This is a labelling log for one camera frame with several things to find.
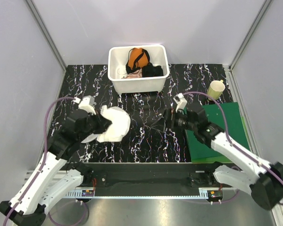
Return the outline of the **green folder stack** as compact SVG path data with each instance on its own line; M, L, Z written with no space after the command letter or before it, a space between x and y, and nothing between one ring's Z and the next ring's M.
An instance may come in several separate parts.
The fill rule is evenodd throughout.
M230 137L243 147L249 149L249 144L241 120L238 103L221 103L220 105L225 113ZM221 110L216 104L204 105L203 108L205 109L209 121L217 124L223 129L225 128ZM192 131L187 130L186 136L192 163L214 163L216 161L221 163L231 163L231 160L229 160L222 154L198 142Z

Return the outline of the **white plastic bin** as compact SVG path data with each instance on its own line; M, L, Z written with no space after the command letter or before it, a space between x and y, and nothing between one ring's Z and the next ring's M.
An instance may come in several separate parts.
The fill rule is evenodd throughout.
M160 77L122 79L124 75L128 74L125 65L128 61L129 50L133 48L143 48L147 50L150 56L150 63L160 65L164 75ZM113 87L118 94L161 92L169 73L166 49L160 44L113 47L109 50L108 78L112 81Z

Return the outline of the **black garment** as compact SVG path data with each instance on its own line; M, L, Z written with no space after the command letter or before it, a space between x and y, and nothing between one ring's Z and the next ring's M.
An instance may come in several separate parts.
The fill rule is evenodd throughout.
M153 65L152 63L148 63L146 66L142 68L142 77L160 77L163 76L163 69L160 65Z

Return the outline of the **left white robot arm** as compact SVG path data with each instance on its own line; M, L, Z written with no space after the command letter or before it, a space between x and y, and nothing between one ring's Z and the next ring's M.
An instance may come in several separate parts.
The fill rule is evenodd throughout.
M10 200L0 203L0 212L6 220L18 226L40 226L50 210L75 187L92 182L92 169L77 164L54 186L50 182L66 165L82 141L89 135L107 131L112 121L100 113L79 109L67 116L60 130L45 144L38 166L25 185Z

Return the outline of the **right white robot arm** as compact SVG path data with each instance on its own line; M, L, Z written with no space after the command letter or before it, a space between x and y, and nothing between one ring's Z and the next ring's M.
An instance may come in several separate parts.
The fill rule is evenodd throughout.
M200 143L239 167L239 170L234 170L219 163L214 170L205 174L207 185L214 187L220 183L237 188L249 194L265 210L282 204L283 165L279 162L271 164L237 143L227 130L208 120L203 108L192 111L166 109L151 128L161 132L169 129L192 131Z

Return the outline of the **black marbled mat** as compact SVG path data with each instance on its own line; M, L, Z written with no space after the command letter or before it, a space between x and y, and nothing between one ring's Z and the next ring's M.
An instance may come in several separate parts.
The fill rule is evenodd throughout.
M81 144L70 158L71 162L192 162L186 131L175 129L159 132L151 125L164 110L172 107L178 93L189 92L189 103L212 105L204 93L214 80L228 82L229 68L220 64L172 64L161 92L117 94L108 78L107 65L69 65L59 97L95 98L97 108L118 106L131 117L128 134L121 142ZM226 86L219 103L236 102L233 90Z

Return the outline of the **pink garment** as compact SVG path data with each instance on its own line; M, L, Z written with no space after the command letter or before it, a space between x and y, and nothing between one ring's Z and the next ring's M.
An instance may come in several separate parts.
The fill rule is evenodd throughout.
M130 74L124 75L122 77L122 79L135 79L135 78L142 78L142 72L138 71L136 73L130 73Z

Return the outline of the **orange black bra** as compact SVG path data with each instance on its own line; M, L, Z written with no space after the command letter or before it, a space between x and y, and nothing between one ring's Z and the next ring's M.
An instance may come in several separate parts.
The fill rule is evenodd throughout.
M128 74L134 73L137 70L148 65L150 62L150 56L147 50L143 48L133 48L129 50L128 61L125 65L126 72Z

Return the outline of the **yellow-green cup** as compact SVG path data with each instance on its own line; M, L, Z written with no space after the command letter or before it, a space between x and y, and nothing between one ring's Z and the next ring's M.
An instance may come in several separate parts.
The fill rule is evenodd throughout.
M225 84L223 80L212 81L209 85L207 92L207 95L209 96L209 100L219 99L224 90L225 90Z

